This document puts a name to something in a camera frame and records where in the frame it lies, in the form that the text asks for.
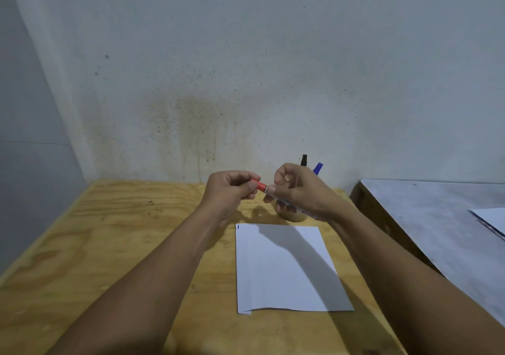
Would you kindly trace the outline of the white paper sheet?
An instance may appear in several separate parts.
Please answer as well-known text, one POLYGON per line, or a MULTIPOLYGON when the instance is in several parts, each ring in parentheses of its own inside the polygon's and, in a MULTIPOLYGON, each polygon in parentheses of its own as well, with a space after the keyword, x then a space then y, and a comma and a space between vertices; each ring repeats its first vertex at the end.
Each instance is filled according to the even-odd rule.
POLYGON ((316 226, 236 224, 237 313, 354 308, 316 226))
POLYGON ((505 207, 468 210, 483 226, 505 241, 505 207))

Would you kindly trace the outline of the person's right hand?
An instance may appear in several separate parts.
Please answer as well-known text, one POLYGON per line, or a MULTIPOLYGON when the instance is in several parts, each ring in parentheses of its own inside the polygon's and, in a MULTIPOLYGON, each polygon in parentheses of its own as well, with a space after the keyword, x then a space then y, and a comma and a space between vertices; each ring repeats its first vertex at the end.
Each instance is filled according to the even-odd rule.
POLYGON ((285 163, 275 172, 274 184, 288 184, 289 202, 320 221, 340 223, 356 211, 308 167, 285 163))

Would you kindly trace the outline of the person's left forearm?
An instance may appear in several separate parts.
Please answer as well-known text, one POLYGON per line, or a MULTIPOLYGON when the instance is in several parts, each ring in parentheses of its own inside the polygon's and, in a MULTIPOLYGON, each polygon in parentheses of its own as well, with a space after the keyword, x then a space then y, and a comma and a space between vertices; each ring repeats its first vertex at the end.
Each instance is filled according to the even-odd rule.
POLYGON ((47 355, 160 355, 209 239, 232 213, 198 206, 87 308, 47 355))

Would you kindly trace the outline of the beige pen holder cup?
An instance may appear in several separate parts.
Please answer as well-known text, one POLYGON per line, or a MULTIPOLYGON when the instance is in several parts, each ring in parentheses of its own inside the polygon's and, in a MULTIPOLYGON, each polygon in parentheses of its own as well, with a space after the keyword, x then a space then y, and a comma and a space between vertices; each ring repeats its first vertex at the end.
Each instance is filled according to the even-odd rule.
POLYGON ((287 200, 275 199, 273 205, 277 215, 288 222, 299 223, 307 218, 307 215, 303 213, 301 209, 295 208, 295 206, 287 200))

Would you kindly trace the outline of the person's left hand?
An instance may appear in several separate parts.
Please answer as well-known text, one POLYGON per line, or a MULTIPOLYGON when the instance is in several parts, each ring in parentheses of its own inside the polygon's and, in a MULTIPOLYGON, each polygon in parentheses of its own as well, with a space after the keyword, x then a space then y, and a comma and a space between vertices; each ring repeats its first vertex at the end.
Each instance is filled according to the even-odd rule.
POLYGON ((198 213, 205 216, 212 226, 223 226, 237 210, 241 201, 255 196, 238 196, 236 187, 251 179, 261 177, 249 171, 221 171, 212 173, 207 181, 198 213))

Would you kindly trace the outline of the white marker body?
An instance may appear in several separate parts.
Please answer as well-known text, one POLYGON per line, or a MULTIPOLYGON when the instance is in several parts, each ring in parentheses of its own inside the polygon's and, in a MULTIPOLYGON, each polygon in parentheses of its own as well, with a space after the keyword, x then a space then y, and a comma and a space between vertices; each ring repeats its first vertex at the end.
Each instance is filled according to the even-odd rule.
POLYGON ((276 201, 279 201, 279 202, 283 203, 286 208, 291 207, 291 208, 296 209, 296 213, 295 214, 304 214, 305 216, 310 217, 310 218, 312 218, 314 220, 319 220, 319 218, 317 218, 316 216, 313 216, 312 214, 308 213, 307 211, 304 211, 303 209, 300 209, 299 207, 294 206, 288 200, 285 200, 285 199, 277 197, 274 194, 273 187, 274 187, 274 185, 268 185, 266 187, 265 191, 264 191, 265 194, 268 194, 269 196, 271 196, 272 198, 274 198, 276 201))

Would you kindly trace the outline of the person's right forearm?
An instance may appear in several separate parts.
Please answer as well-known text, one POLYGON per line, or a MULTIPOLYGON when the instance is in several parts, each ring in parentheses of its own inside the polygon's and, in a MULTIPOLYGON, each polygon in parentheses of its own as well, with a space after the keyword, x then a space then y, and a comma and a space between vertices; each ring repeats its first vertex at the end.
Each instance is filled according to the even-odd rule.
POLYGON ((408 353, 505 355, 505 327, 344 201, 324 207, 408 353))

